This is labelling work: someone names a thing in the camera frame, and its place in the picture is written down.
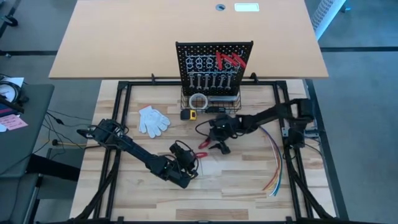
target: wooden workbench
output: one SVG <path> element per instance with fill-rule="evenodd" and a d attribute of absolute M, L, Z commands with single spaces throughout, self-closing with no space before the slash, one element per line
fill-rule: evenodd
<path fill-rule="evenodd" d="M 242 2 L 255 1 L 77 1 L 50 78 L 179 77 L 175 42 L 252 40 L 246 77 L 328 76 L 304 0 Z"/>
<path fill-rule="evenodd" d="M 116 96 L 117 80 L 103 81 L 95 109 L 93 124 L 103 118 L 111 118 Z M 301 80 L 288 80 L 290 98 L 303 98 L 305 91 Z M 254 114 L 274 106 L 274 94 L 270 86 L 242 86 L 241 114 Z M 154 154 L 169 152 L 169 146 L 179 139 L 194 151 L 204 138 L 194 127 L 214 115 L 201 114 L 198 121 L 181 121 L 179 86 L 134 86 L 127 117 L 128 135 L 144 149 Z M 138 111 L 152 105 L 171 120 L 171 125 L 160 137 L 150 139 L 138 131 Z M 123 104 L 119 109 L 121 117 Z M 264 125 L 282 147 L 277 121 Z M 206 132 L 208 127 L 201 127 Z M 294 217 L 292 197 L 286 166 L 282 185 L 276 197 L 261 189 L 271 180 L 276 163 L 268 139 L 261 130 L 239 139 L 226 142 L 231 154 L 222 155 L 218 150 L 205 150 L 210 156 L 201 160 L 200 175 L 186 189 L 171 182 L 164 182 L 149 173 L 144 164 L 126 152 L 122 153 L 116 187 L 112 220 L 124 216 L 125 220 L 285 220 Z M 316 142 L 307 143 L 318 147 Z M 319 153 L 310 148 L 301 150 L 309 189 L 331 215 L 335 215 L 323 161 Z M 104 149 L 88 149 L 85 152 L 78 181 L 71 217 L 77 216 L 94 196 L 98 188 Z M 300 206 L 305 214 L 303 198 L 299 191 Z M 101 216 L 106 207 L 105 194 Z"/>

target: ring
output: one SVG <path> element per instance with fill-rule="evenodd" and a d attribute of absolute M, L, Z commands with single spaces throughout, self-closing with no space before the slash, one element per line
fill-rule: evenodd
<path fill-rule="evenodd" d="M 195 108 L 195 107 L 192 105 L 192 101 L 193 101 L 193 99 L 196 98 L 196 97 L 200 97 L 200 98 L 204 99 L 205 105 L 204 105 L 202 108 Z M 193 110 L 204 110 L 204 109 L 206 109 L 207 104 L 208 104 L 207 97 L 206 97 L 204 94 L 202 94 L 202 93 L 195 93 L 194 95 L 192 95 L 192 96 L 189 98 L 189 107 L 191 107 L 191 109 L 193 109 Z"/>

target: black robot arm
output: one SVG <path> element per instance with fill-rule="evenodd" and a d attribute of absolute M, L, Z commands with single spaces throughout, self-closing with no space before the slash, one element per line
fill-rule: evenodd
<path fill-rule="evenodd" d="M 292 106 L 297 107 L 297 115 L 292 116 Z M 234 118 L 227 114 L 221 114 L 216 119 L 210 120 L 211 126 L 208 140 L 218 141 L 218 144 L 210 148 L 218 148 L 223 154 L 230 153 L 225 144 L 228 138 L 237 138 L 243 134 L 249 134 L 262 125 L 282 118 L 294 124 L 289 129 L 288 144 L 303 146 L 303 131 L 308 123 L 313 121 L 312 103 L 309 99 L 294 99 L 286 103 L 280 103 L 255 115 L 236 115 Z"/>
<path fill-rule="evenodd" d="M 169 180 L 184 189 L 198 175 L 195 154 L 191 149 L 182 149 L 177 142 L 170 146 L 173 155 L 158 156 L 123 134 L 121 125 L 112 119 L 103 119 L 99 125 L 93 127 L 91 130 L 80 129 L 77 132 L 85 138 L 95 140 L 101 146 L 128 152 L 163 180 Z"/>

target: work glove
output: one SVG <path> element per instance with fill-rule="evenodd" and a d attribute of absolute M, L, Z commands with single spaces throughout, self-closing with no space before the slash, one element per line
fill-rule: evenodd
<path fill-rule="evenodd" d="M 142 134 L 148 132 L 150 138 L 160 136 L 161 131 L 166 131 L 170 125 L 170 120 L 158 110 L 152 109 L 151 106 L 139 110 L 139 114 L 141 115 L 139 132 Z"/>

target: white label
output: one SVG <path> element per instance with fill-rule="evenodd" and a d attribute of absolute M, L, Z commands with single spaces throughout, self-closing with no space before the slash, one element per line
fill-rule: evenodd
<path fill-rule="evenodd" d="M 236 12 L 258 12 L 260 7 L 258 3 L 235 3 Z"/>

